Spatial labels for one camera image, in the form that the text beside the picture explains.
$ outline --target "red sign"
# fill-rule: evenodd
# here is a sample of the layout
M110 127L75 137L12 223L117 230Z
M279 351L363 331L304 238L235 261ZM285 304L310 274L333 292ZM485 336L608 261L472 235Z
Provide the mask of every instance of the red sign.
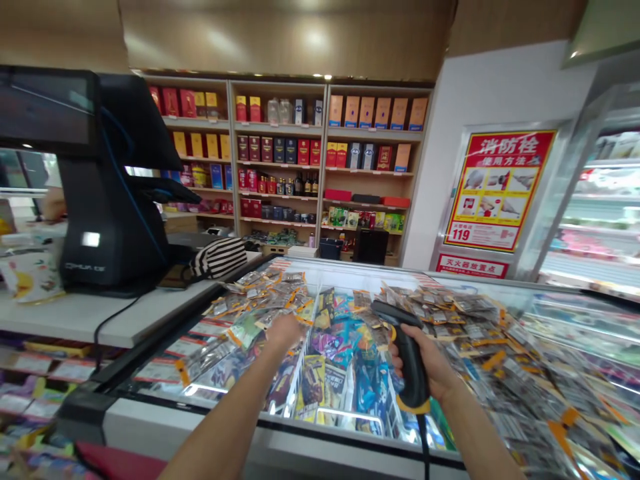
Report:
M440 254L436 271L461 273L474 277L503 279L507 276L509 265L502 262L476 260L456 255Z
M555 134L473 134L444 243L512 253Z

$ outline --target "red box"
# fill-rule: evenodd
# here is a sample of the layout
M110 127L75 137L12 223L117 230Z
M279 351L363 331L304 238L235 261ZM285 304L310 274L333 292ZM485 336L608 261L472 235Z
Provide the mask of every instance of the red box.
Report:
M262 137L262 161L273 162L273 139Z
M180 112L182 117L196 118L195 93L193 90L180 90Z
M149 92L151 92L151 98L155 103L155 106L158 107L160 111L160 115L162 115L162 103L160 102L160 89L158 87L149 87Z
M249 180L249 191L258 193L258 172L247 170L247 179Z
M251 200L246 198L240 199L240 215L242 217L248 217L251 213Z
M325 190L325 198L327 200L351 201L351 192L347 190Z
M298 165L309 164L309 139L298 140Z
M238 135L238 160L249 161L249 137Z
M249 182L247 181L247 169L238 169L238 185L240 185L240 190L249 190Z
M260 137L249 137L249 160L260 161Z
M338 144L328 142L327 144L327 167L335 167L336 148Z
M388 207L409 208L411 199L402 197L382 197L382 204Z
M311 150L309 155L309 164L314 165L316 167L320 166L320 151L321 151L321 142L320 140L311 140Z
M165 115L179 116L180 108L178 106L178 92L176 89L163 88L162 98L165 100Z

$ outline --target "refrigerator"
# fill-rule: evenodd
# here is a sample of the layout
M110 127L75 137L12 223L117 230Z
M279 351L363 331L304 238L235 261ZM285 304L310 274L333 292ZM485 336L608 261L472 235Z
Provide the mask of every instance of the refrigerator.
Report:
M278 269L283 275L304 278L308 295L313 298L314 318L301 347L286 356L265 399L248 458L258 468L278 467L300 475L331 478L367 475L415 479L424 475L416 417L398 406L396 393L401 386L390 375L387 352L362 346L362 336L354 339L349 334L350 356L329 354L327 349L319 354L318 314L328 291L333 292L335 300L332 328L339 309L351 308L337 299L349 299L354 291L368 291L371 298L381 287L392 287L401 294L447 288L461 295L486 295L501 305L501 318L512 317L537 341L566 352L581 369L595 371L592 376L598 376L600 382L592 389L600 400L616 405L630 423L640 419L636 410L640 408L640 313L616 304L619 300L517 281L273 255L258 267L252 265L238 272L237 278L253 269ZM200 370L190 371L193 375L190 373L186 381L162 365L179 359L174 355L177 340L195 330L216 305L212 302L228 295L231 293L220 285L208 298L178 306L164 326L78 387L60 409L61 432L81 444L170 460L255 360L264 342L263 333L259 333L248 347L233 350L212 368L200 365ZM361 326L354 323L352 332L360 331ZM316 392L309 390L309 382L318 381L318 375L316 380L310 379L308 369L320 357L322 374L317 390L324 394L307 400L309 391ZM479 365L469 359L458 365L474 392L473 386L483 375ZM363 381L358 372L365 367L370 374L367 388L371 405L363 410L356 399ZM329 384L332 394L327 393ZM468 478L455 440L433 404L427 428L431 478ZM584 468L589 468L589 455L586 452L582 457ZM109 458L117 461L117 456ZM633 467L629 462L632 465L625 466L627 470Z

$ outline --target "shelf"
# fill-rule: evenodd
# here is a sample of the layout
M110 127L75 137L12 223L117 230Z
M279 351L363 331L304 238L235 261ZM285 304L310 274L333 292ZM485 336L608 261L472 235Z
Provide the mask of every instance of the shelf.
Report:
M204 157L180 157L180 160L183 161L201 161L201 162L207 162L207 163L231 163L231 160L224 160L224 159L210 159L210 158L204 158Z
M294 165L292 163L252 162L245 160L238 160L238 165L256 165L266 168L282 168L293 170L320 170L320 167L316 165Z
M258 122L236 122L235 130L240 133L268 133L270 135L306 135L310 137L319 137L322 135L322 127L307 124L302 125L280 125L277 123L258 123Z
M228 131L229 121L218 120L211 121L205 119L192 119L185 117L162 117L165 121L165 125L168 128L173 129L198 129L198 130L214 130L214 131Z
M357 231L349 227L334 227L333 225L322 225L322 230L340 230L340 231ZM402 235L404 232L390 231L390 235Z
M240 220L250 221L250 222L260 222L260 223L272 223L274 225L287 225L290 227L298 227L298 228L315 228L315 223L298 223L298 222L287 222L284 220L265 220L258 219L253 217L240 217Z
M256 193L241 191L240 195L245 197L268 197L268 198L282 198L285 200L302 200L302 201L318 201L317 197L300 197L298 195L278 195L276 193Z
M382 170L358 170L358 169L343 169L338 167L327 167L327 171L334 173L353 173L356 175L384 175L387 177L412 177L411 172L393 172Z
M331 199L323 199L325 203L333 203L335 205L344 205L346 207L356 207L356 208L372 208L374 210L408 210L406 208L400 207L389 207L387 205L381 205L380 203L361 203L361 202L351 202L351 201L340 201L340 200L331 200Z
M373 140L373 141L394 141L398 143L421 142L424 139L424 130L413 132L406 130L376 130L358 129L346 127L327 128L328 138Z

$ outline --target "black box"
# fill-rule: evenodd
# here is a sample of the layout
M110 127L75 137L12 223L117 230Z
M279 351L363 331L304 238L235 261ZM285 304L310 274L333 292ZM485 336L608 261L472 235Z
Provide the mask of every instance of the black box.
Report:
M291 165L298 163L298 139L286 139L285 163Z
M285 140L284 138L273 139L273 161L276 163L285 162Z

